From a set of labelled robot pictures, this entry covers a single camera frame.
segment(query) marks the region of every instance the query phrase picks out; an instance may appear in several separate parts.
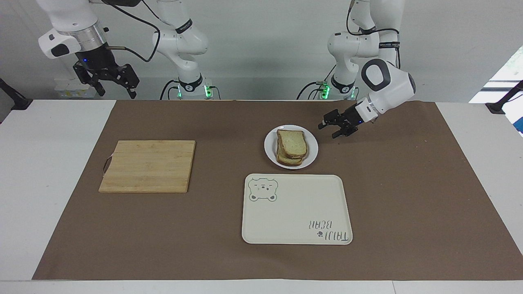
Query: blue object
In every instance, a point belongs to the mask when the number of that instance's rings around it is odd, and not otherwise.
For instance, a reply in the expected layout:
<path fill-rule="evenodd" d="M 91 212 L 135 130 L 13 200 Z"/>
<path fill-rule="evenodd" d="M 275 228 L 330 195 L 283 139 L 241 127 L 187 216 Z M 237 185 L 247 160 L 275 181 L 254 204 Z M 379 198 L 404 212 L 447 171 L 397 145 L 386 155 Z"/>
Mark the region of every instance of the blue object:
<path fill-rule="evenodd" d="M 514 123 L 514 127 L 516 127 L 516 130 L 520 133 L 523 133 L 523 117 Z"/>

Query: cream-colored tray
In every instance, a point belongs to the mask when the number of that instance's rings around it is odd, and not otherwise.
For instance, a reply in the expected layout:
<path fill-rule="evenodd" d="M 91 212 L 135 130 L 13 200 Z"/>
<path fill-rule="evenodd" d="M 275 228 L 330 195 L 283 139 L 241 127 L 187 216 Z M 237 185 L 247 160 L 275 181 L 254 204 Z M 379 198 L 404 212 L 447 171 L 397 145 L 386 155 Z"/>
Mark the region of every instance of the cream-colored tray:
<path fill-rule="evenodd" d="M 250 244 L 349 244 L 353 233 L 342 180 L 335 175 L 248 175 L 242 237 Z"/>

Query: stack of bread slices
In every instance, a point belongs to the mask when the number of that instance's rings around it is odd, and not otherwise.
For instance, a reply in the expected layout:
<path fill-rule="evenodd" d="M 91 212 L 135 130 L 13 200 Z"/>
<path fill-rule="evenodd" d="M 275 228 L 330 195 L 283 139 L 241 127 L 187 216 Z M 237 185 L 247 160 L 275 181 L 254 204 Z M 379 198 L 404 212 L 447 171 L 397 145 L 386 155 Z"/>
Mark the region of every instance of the stack of bread slices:
<path fill-rule="evenodd" d="M 300 166 L 307 155 L 303 131 L 277 130 L 278 151 L 276 160 L 286 166 Z"/>

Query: brown table mat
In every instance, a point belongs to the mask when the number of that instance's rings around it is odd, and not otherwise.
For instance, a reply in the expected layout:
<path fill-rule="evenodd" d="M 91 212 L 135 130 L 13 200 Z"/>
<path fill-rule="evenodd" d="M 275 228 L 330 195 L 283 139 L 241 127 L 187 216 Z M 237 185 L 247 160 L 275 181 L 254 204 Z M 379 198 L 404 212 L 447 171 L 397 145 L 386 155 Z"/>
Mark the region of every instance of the brown table mat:
<path fill-rule="evenodd" d="M 348 138 L 318 130 L 338 102 L 117 101 L 33 279 L 521 280 L 523 257 L 433 103 L 409 102 Z M 300 125 L 316 161 L 277 167 L 263 141 Z M 118 140 L 196 140 L 186 194 L 101 194 Z M 347 246 L 242 240 L 251 173 L 334 174 Z"/>

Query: tabletop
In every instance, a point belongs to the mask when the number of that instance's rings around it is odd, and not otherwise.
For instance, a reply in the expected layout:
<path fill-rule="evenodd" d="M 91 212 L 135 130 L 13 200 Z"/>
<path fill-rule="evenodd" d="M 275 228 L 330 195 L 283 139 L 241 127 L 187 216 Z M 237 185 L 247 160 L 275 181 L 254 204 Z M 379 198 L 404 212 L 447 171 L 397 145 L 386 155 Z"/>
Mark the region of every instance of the tabletop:
<path fill-rule="evenodd" d="M 140 289 L 180 292 L 213 289 L 236 292 L 518 292 L 523 281 L 29 281 L 105 125 L 114 101 L 36 100 L 26 111 L 13 111 L 0 126 L 0 280 L 10 292 L 69 292 Z M 483 105 L 438 104 L 485 191 L 523 251 L 523 140 L 502 116 Z"/>

